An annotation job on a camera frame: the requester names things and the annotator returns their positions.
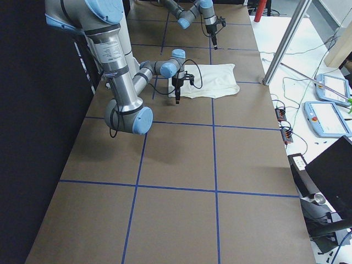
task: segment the white cloth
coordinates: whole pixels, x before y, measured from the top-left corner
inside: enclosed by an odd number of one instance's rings
[[[233,69],[235,64],[220,64],[220,65],[198,65],[203,79],[203,87],[197,89],[190,85],[189,81],[185,81],[181,87],[181,96],[195,97],[210,97],[219,98],[226,95],[235,95],[239,92],[240,87],[236,84]],[[185,71],[194,75],[194,84],[200,87],[200,74],[196,65],[185,65]],[[169,92],[174,90],[169,79]],[[175,93],[171,93],[169,97],[175,97]]]

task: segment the silver metal cylinder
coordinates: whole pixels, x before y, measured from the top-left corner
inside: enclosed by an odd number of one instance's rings
[[[152,71],[147,68],[140,69],[138,74],[133,77],[133,85],[137,95],[143,91],[144,87],[151,81],[152,78]]]
[[[262,81],[264,85],[269,85],[270,82],[272,81],[274,74],[276,73],[276,70],[278,69],[280,62],[282,61],[282,58],[284,57],[285,52],[289,47],[291,40],[294,34],[296,33],[298,26],[301,23],[302,18],[304,17],[304,14],[306,13],[311,2],[312,0],[301,0],[297,5],[296,10],[292,16],[292,19],[281,40],[281,43],[274,55],[273,61],[270,64],[269,69]]]
[[[120,27],[87,35],[93,40],[98,59],[101,62],[105,76],[108,77],[114,97],[120,112],[133,111],[143,104],[137,97],[129,68],[121,48],[118,32]]]

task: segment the dark wall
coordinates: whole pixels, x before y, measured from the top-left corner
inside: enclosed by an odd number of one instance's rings
[[[0,9],[0,263],[12,264],[31,249],[92,92],[44,1]]]

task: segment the metal rod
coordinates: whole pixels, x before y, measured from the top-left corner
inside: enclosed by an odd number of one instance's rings
[[[280,62],[282,61],[282,58],[285,55],[285,52],[287,48],[289,47],[291,40],[296,33],[299,24],[302,21],[302,18],[304,17],[304,14],[306,13],[310,3],[312,0],[301,0],[299,4],[296,7],[296,10],[294,14],[292,15],[292,19],[286,29],[286,32],[281,40],[281,43],[274,55],[273,61],[269,66],[269,69],[263,79],[263,84],[264,85],[269,85],[270,82],[272,81],[274,74],[277,70],[277,68],[280,65]]]
[[[326,86],[325,84],[322,84],[321,82],[318,82],[317,80],[315,80],[315,79],[313,79],[313,78],[308,77],[307,75],[304,75],[303,73],[300,73],[299,71],[297,71],[297,70],[291,68],[290,66],[287,66],[286,64],[283,64],[282,62],[280,62],[280,64],[281,64],[282,66],[285,66],[286,68],[289,68],[290,70],[294,71],[295,73],[298,73],[298,74],[302,75],[303,77],[305,77],[305,78],[311,80],[313,83],[317,84],[318,86],[321,86],[321,87],[323,87],[324,89],[329,90],[330,92],[333,92],[334,94],[336,94],[336,95],[338,95],[338,96],[340,96],[340,97],[342,97],[342,98],[344,98],[344,99],[346,99],[346,100],[349,99],[349,98],[346,97],[345,95],[343,95],[343,94],[341,94],[341,93],[339,93],[339,92],[336,92],[334,89],[332,89],[332,88]]]
[[[323,227],[314,228],[312,230],[309,230],[308,233],[310,234],[311,237],[320,237],[322,235],[327,235],[345,228],[352,228],[351,218],[344,219],[331,224],[327,224],[327,225],[324,225]]]

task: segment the grid line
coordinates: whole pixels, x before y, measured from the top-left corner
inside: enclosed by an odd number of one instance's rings
[[[100,119],[103,120],[104,117],[90,117],[86,116],[87,119]],[[170,125],[194,125],[198,127],[216,127],[216,128],[237,128],[237,129],[255,129],[255,130],[269,130],[269,131],[280,131],[279,128],[258,128],[255,126],[239,126],[239,125],[212,125],[212,124],[197,124],[197,123],[177,123],[168,121],[153,121],[153,124],[170,124]]]
[[[211,41],[209,38],[209,61],[212,65],[211,59]],[[213,129],[213,156],[214,156],[214,182],[215,182],[215,210],[216,210],[216,239],[218,249],[218,264],[221,264],[221,247],[220,247],[220,221],[219,221],[219,199],[218,199],[218,174],[216,161],[216,137],[215,137],[215,114],[214,114],[214,99],[211,98],[211,116]]]
[[[163,42],[161,43],[160,54],[163,54],[163,49],[164,49],[164,44],[165,44],[165,38],[166,38],[166,31],[167,31],[167,25],[168,25],[168,23],[169,23],[169,16],[170,16],[170,12],[167,12],[167,18],[166,18],[166,23],[165,23]]]
[[[158,75],[156,75],[156,76],[155,76],[155,82],[154,82],[154,87],[155,87],[155,88],[156,88],[156,86],[157,86],[158,79],[159,79],[159,77],[158,77]],[[154,98],[155,98],[155,89],[153,89],[152,100],[154,100]]]
[[[137,175],[136,185],[135,185],[134,194],[133,194],[133,201],[132,201],[130,217],[129,217],[129,221],[128,221],[128,227],[127,227],[127,233],[126,233],[126,238],[125,238],[125,245],[124,245],[124,249],[123,249],[121,264],[125,263],[126,251],[127,251],[127,246],[128,246],[128,238],[129,238],[130,230],[131,230],[134,206],[135,206],[135,203],[136,203],[136,197],[137,197],[137,191],[138,191],[138,183],[139,183],[139,177],[141,175],[141,169],[142,169],[142,164],[143,164],[143,157],[144,157],[144,151],[145,151],[145,145],[146,145],[146,142],[147,142],[147,137],[148,137],[148,133],[145,134],[145,136],[144,136],[143,148],[142,148],[141,159],[140,159],[139,168],[138,168],[138,175]]]
[[[77,184],[95,184],[95,185],[112,185],[121,187],[138,187],[145,189],[162,189],[162,190],[175,190],[175,191],[193,191],[198,193],[215,193],[215,190],[211,189],[199,189],[199,188],[184,188],[184,187],[172,187],[172,186],[157,186],[157,185],[145,185],[145,184],[126,184],[126,183],[110,183],[105,181],[85,181],[85,180],[59,180],[61,183],[77,183]],[[291,194],[268,194],[265,192],[247,192],[247,191],[227,191],[217,190],[219,194],[233,194],[233,195],[249,195],[249,196],[267,196],[267,197],[281,197],[281,198],[299,198],[298,195]]]
[[[239,84],[261,84],[258,81],[236,81],[236,83],[239,83]]]
[[[195,47],[195,46],[176,46],[176,45],[156,45],[156,44],[138,44],[138,43],[131,43],[132,46],[146,46],[146,47],[168,47],[168,48],[198,48],[202,50],[207,50],[209,47]],[[251,49],[251,48],[220,48],[218,47],[218,50],[228,50],[228,51],[258,51],[257,49]]]
[[[132,21],[149,21],[149,22],[165,22],[165,20],[157,20],[157,19],[138,19],[138,18],[129,18],[128,20],[132,20]],[[197,21],[193,21],[192,23],[194,24],[202,24],[204,22],[197,22]],[[231,26],[251,26],[252,24],[244,24],[244,23],[227,23],[226,25],[231,25]]]

